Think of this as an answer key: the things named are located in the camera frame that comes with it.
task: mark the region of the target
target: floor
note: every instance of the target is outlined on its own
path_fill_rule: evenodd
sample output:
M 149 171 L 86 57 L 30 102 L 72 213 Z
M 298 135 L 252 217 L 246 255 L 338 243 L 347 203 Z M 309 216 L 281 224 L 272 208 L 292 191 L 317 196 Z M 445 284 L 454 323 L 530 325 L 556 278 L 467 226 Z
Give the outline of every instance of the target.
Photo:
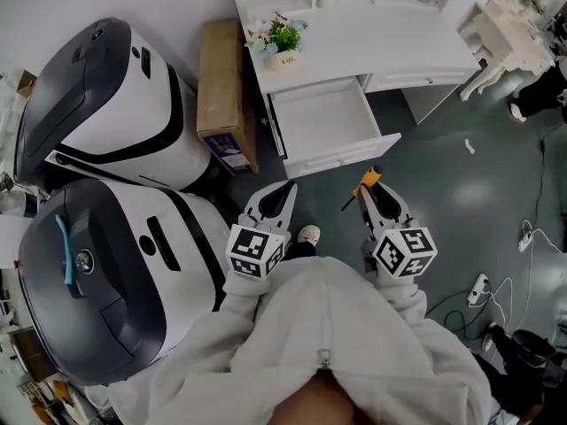
M 361 242 L 367 237 L 367 229 L 358 206 L 351 205 L 344 212 L 340 208 L 364 170 L 379 164 L 384 168 L 384 183 L 406 199 L 439 249 L 425 275 L 417 279 L 430 306 L 459 291 L 469 291 L 480 273 L 488 276 L 494 289 L 509 276 L 513 280 L 511 320 L 509 283 L 496 297 L 509 320 L 508 330 L 521 323 L 522 328 L 553 338 L 557 317 L 567 313 L 567 260 L 542 234 L 534 237 L 532 263 L 530 250 L 520 253 L 517 245 L 522 219 L 535 220 L 542 173 L 539 139 L 557 128 L 562 117 L 559 111 L 545 111 L 524 124 L 514 120 L 506 96 L 521 80 L 520 75 L 509 74 L 467 103 L 454 93 L 420 126 L 399 91 L 368 95 L 383 134 L 401 132 L 401 140 L 382 158 L 298 178 L 291 230 L 310 223 L 318 225 L 322 230 L 318 253 L 341 259 L 361 271 Z M 474 154 L 465 147 L 465 139 L 469 139 Z M 547 137 L 537 221 L 560 248 L 560 214 L 567 212 L 566 147 L 567 125 L 562 125 Z M 267 127 L 259 129 L 258 149 L 260 174 L 238 178 L 229 185 L 230 195 L 241 207 L 255 190 L 285 179 Z M 443 323 L 455 309 L 469 321 L 480 309 L 468 309 L 466 296 L 447 300 L 431 317 Z M 491 321 L 502 323 L 501 312 L 492 303 L 466 329 L 466 337 L 462 331 L 457 335 L 479 350 L 481 340 L 467 337 L 477 336 Z M 447 326 L 460 328 L 462 321 L 452 314 Z M 561 338 L 559 333 L 556 342 Z

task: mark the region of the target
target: drawer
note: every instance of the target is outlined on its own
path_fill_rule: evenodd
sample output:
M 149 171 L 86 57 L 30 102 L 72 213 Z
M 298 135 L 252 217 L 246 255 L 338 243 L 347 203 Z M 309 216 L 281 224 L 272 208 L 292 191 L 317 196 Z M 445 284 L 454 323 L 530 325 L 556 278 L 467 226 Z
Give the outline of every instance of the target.
M 382 137 L 356 77 L 270 96 L 290 178 L 381 156 L 400 139 Z
M 401 70 L 389 73 L 373 73 L 364 77 L 364 92 L 384 89 L 406 89 L 430 85 L 458 85 L 464 83 L 474 71 L 468 69 L 439 68 L 426 71 Z

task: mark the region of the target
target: flower pot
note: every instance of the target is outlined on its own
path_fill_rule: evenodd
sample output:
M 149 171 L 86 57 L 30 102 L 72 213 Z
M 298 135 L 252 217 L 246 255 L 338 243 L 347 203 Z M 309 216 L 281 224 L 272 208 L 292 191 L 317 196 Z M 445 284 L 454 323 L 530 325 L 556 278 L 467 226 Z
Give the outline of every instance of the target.
M 277 52 L 266 58 L 264 62 L 266 67 L 272 71 L 284 71 L 294 67 L 300 59 L 299 52 L 296 50 L 287 50 L 285 52 Z

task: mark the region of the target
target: screwdriver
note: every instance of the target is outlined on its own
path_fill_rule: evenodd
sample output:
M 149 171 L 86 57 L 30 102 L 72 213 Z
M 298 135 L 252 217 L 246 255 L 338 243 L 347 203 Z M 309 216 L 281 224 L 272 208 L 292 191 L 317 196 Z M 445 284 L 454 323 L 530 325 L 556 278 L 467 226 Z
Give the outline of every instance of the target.
M 362 184 L 364 184 L 369 189 L 372 189 L 372 186 L 374 186 L 377 182 L 380 181 L 380 178 L 382 177 L 382 172 L 383 170 L 381 166 L 371 167 L 370 170 L 368 170 L 364 174 L 364 176 L 362 176 L 361 182 L 359 183 L 358 187 L 355 190 L 353 190 L 353 196 L 350 198 L 350 200 L 346 202 L 346 205 L 344 205 L 341 208 L 341 211 L 344 211 L 346 207 L 349 206 L 353 202 L 353 200 L 358 197 L 358 190 L 361 188 Z

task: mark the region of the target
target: black pants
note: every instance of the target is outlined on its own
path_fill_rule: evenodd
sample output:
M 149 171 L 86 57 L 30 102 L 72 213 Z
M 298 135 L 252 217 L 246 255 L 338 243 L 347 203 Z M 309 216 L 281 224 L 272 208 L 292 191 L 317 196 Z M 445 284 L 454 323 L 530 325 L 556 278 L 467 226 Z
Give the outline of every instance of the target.
M 512 102 L 520 108 L 522 116 L 529 117 L 545 109 L 562 107 L 557 101 L 557 95 L 564 89 L 567 89 L 567 80 L 559 65 L 555 64 L 538 81 L 522 89 L 519 97 Z
M 302 259 L 304 257 L 314 257 L 315 255 L 315 246 L 311 243 L 293 243 L 287 250 L 283 260 Z
M 526 415 L 533 406 L 543 403 L 543 385 L 539 370 L 530 369 L 517 356 L 516 343 L 500 326 L 492 329 L 496 349 L 504 359 L 506 375 L 501 374 L 489 362 L 475 355 L 485 372 L 490 390 L 502 409 L 515 416 Z

